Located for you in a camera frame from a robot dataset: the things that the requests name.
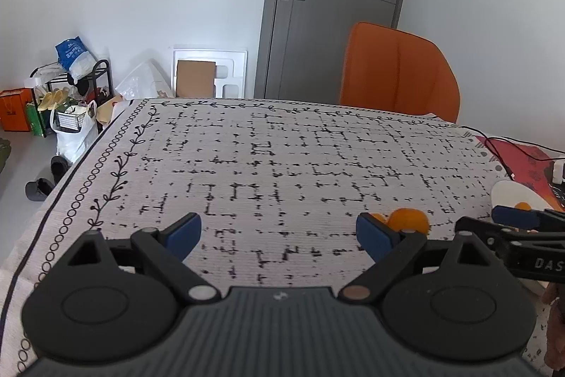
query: hand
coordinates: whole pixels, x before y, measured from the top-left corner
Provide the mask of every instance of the hand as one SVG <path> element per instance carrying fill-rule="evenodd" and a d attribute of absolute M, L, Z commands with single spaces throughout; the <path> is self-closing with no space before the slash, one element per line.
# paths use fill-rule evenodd
<path fill-rule="evenodd" d="M 550 283 L 541 301 L 550 304 L 558 297 L 557 285 Z M 559 311 L 559 303 L 553 302 L 547 320 L 547 352 L 545 363 L 553 370 L 559 371 L 565 367 L 565 324 L 563 314 Z"/>

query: green fabric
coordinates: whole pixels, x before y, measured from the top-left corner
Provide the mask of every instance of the green fabric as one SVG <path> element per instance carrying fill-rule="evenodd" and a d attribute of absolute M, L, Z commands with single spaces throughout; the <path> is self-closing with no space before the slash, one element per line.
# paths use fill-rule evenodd
<path fill-rule="evenodd" d="M 10 141 L 0 138 L 0 172 L 4 169 L 4 165 L 6 165 L 6 160 L 8 160 L 10 152 L 12 152 Z"/>

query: black line on tablecloth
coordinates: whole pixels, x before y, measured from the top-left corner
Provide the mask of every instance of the black line on tablecloth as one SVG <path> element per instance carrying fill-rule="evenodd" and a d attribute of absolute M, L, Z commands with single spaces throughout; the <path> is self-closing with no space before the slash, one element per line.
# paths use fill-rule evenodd
<path fill-rule="evenodd" d="M 96 146 L 98 144 L 98 142 L 102 138 L 104 138 L 104 135 L 106 133 L 108 133 L 108 129 L 112 125 L 114 125 L 114 122 L 117 121 L 119 118 L 120 118 L 120 116 L 116 117 L 114 120 L 111 121 L 108 128 L 106 130 L 104 130 L 102 135 L 99 136 L 96 139 L 96 141 L 94 141 L 92 146 L 90 146 L 88 151 L 86 151 L 86 153 L 83 155 L 83 158 L 79 161 L 78 165 L 71 171 L 71 174 L 69 174 L 69 177 L 65 181 L 65 184 L 63 184 L 63 187 L 60 188 L 59 193 L 55 197 L 55 200 L 53 200 L 53 203 L 51 204 L 51 206 L 49 207 L 49 209 L 47 210 L 47 212 L 43 216 L 43 219 L 41 220 L 41 224 L 39 224 L 39 227 L 37 228 L 37 232 L 36 232 L 35 236 L 33 237 L 33 240 L 31 242 L 31 244 L 29 245 L 28 250 L 25 252 L 24 257 L 20 261 L 18 268 L 13 273 L 12 280 L 11 280 L 10 286 L 8 288 L 8 292 L 6 293 L 6 299 L 4 300 L 4 305 L 2 306 L 2 314 L 0 315 L 0 358 L 2 357 L 2 342 L 4 341 L 4 330 L 6 328 L 6 318 L 8 316 L 8 310 L 10 309 L 10 303 L 12 301 L 13 291 L 14 291 L 14 289 L 16 289 L 16 283 L 18 282 L 18 278 L 20 277 L 20 274 L 23 272 L 24 267 L 29 260 L 29 257 L 32 255 L 32 252 L 35 249 L 35 246 L 36 246 L 36 244 L 37 244 L 37 242 L 38 242 L 38 240 L 41 236 L 41 233 L 43 232 L 45 224 L 47 223 L 47 219 L 49 219 L 49 216 L 51 215 L 53 208 L 55 208 L 55 205 L 59 202 L 61 195 L 63 195 L 63 192 L 65 191 L 65 189 L 67 189 L 67 186 L 69 185 L 69 183 L 71 182 L 71 180 L 75 176 L 76 171 L 80 168 L 80 166 L 83 164 L 83 162 L 88 158 L 88 156 L 90 155 L 90 152 L 92 151 L 92 149 L 94 149 L 94 146 Z"/>

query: blue gripper pad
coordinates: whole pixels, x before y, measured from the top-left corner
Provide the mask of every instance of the blue gripper pad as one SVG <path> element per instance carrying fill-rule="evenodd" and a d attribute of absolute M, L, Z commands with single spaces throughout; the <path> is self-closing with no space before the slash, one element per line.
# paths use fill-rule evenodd
<path fill-rule="evenodd" d="M 184 260 L 200 241 L 202 221 L 196 213 L 188 213 L 173 225 L 159 232 L 159 242 L 178 260 Z"/>
<path fill-rule="evenodd" d="M 369 213 L 361 213 L 356 223 L 357 241 L 375 262 L 400 243 L 400 235 Z"/>
<path fill-rule="evenodd" d="M 495 206 L 491 217 L 497 224 L 509 225 L 524 230 L 537 229 L 540 226 L 540 219 L 535 211 L 518 210 L 508 206 Z"/>

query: black shoe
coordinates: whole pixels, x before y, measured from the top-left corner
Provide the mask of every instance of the black shoe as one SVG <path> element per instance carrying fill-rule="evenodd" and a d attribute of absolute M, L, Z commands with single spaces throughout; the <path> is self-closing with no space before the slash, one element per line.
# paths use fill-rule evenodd
<path fill-rule="evenodd" d="M 69 164 L 64 158 L 57 155 L 51 159 L 51 172 L 55 184 L 59 183 L 67 171 L 69 171 Z"/>
<path fill-rule="evenodd" d="M 32 202 L 44 202 L 54 187 L 47 179 L 40 178 L 25 185 L 25 196 Z"/>

